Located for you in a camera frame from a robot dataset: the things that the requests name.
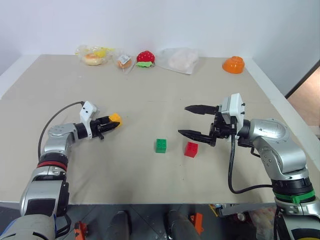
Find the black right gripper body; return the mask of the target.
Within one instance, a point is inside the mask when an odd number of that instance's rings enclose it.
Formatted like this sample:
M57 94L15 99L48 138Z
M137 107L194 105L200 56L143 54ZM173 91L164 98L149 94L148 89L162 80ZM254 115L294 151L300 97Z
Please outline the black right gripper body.
M228 139L231 135L237 135L237 118L231 116L229 123L226 123L219 108L220 106L215 106L214 121L210 126L209 136L212 141L216 139Z

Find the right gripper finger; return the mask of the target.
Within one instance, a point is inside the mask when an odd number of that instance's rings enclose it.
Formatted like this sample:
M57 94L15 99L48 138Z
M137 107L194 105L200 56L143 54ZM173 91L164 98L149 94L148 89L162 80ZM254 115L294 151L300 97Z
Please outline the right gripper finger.
M189 111L198 115L215 115L219 110L219 106L209 106L209 105L189 105L184 108L186 111Z
M213 136L202 134L199 131L180 129L178 132L193 141L206 143L212 147L216 145L216 139Z

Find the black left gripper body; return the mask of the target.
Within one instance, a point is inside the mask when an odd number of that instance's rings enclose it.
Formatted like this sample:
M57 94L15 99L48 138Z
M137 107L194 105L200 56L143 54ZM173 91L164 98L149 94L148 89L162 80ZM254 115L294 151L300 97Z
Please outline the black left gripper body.
M98 137L100 140L104 139L103 136L103 118L97 118L90 122L90 129L92 138Z

